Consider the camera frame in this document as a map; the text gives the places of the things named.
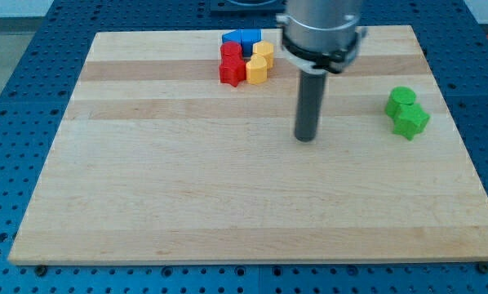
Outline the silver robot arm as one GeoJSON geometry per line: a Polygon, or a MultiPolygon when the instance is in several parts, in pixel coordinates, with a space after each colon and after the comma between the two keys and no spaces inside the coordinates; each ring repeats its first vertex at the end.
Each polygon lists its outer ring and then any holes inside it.
{"type": "Polygon", "coordinates": [[[288,0],[276,15],[285,57],[307,74],[340,74],[360,51],[362,0],[288,0]]]}

